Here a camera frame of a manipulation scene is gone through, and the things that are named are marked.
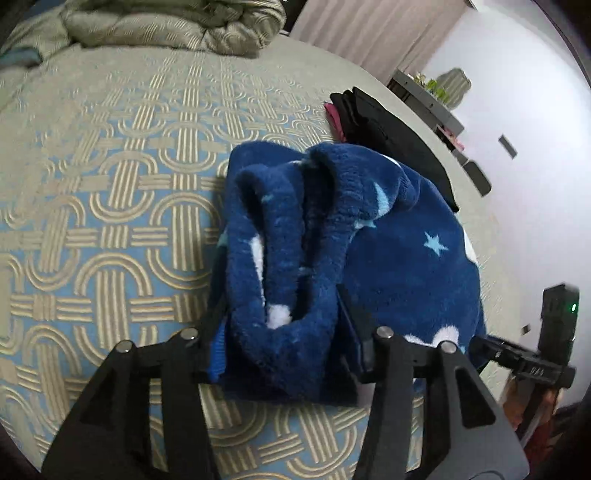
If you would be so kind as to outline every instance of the star print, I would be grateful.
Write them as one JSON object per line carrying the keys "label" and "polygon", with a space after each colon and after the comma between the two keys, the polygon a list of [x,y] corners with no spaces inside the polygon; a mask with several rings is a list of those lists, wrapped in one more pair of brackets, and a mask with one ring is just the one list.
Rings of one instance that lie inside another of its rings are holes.
{"label": "star print", "polygon": [[441,256],[442,250],[449,250],[439,242],[439,235],[431,236],[427,232],[425,232],[425,235],[427,236],[427,241],[424,243],[424,246],[433,250],[438,257]]}
{"label": "star print", "polygon": [[356,220],[355,221],[355,229],[361,230],[364,226],[368,226],[370,228],[375,228],[375,224],[373,220]]}

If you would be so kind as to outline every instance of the pink cloth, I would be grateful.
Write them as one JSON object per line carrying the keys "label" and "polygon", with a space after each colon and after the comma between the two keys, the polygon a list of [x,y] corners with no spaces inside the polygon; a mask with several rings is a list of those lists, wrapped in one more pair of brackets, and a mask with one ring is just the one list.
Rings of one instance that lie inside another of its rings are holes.
{"label": "pink cloth", "polygon": [[340,124],[339,111],[330,102],[324,102],[324,108],[326,108],[326,116],[329,120],[330,126],[335,131],[337,140],[341,143],[347,143],[343,127]]}

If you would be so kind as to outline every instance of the light blue star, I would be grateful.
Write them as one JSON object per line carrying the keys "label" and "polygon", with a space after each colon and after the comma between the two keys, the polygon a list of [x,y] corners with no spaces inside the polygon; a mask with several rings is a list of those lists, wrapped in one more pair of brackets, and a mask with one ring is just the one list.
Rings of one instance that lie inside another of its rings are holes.
{"label": "light blue star", "polygon": [[222,234],[220,235],[219,239],[217,239],[217,248],[219,247],[227,247],[228,246],[228,232],[227,229],[224,229]]}
{"label": "light blue star", "polygon": [[383,217],[390,211],[390,202],[384,189],[374,182],[375,193],[378,197],[378,216],[377,218]]}
{"label": "light blue star", "polygon": [[361,230],[364,226],[369,228],[375,228],[373,220],[355,220],[355,229]]}
{"label": "light blue star", "polygon": [[447,247],[439,243],[439,235],[430,236],[427,232],[425,232],[425,235],[427,236],[427,241],[424,246],[433,250],[438,257],[441,256],[442,250],[449,250]]}

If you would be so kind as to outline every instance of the bedspread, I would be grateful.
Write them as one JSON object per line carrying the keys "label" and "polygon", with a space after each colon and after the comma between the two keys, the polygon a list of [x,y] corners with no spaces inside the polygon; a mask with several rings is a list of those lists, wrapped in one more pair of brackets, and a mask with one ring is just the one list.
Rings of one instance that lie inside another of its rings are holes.
{"label": "bedspread", "polygon": [[[514,294],[476,189],[426,125],[360,68],[282,37],[257,59],[69,47],[0,112],[0,421],[33,464],[119,340],[161,342],[203,314],[232,148],[331,141],[323,101],[352,85],[396,110],[448,168],[486,265],[488,327],[516,337]],[[495,392],[501,381],[487,376]],[[201,391],[223,477],[351,476],[367,409]],[[158,382],[150,399],[162,467]],[[420,404],[410,466],[420,456]]]}

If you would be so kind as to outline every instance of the folded black clothes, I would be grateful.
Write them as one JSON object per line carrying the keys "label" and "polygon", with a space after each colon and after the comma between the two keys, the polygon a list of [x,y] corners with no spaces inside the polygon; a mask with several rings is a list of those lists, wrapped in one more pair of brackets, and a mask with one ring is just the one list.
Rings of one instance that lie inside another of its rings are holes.
{"label": "folded black clothes", "polygon": [[342,94],[333,93],[330,100],[339,111],[347,142],[363,145],[404,163],[432,181],[452,211],[460,209],[445,168],[425,142],[402,120],[357,87]]}

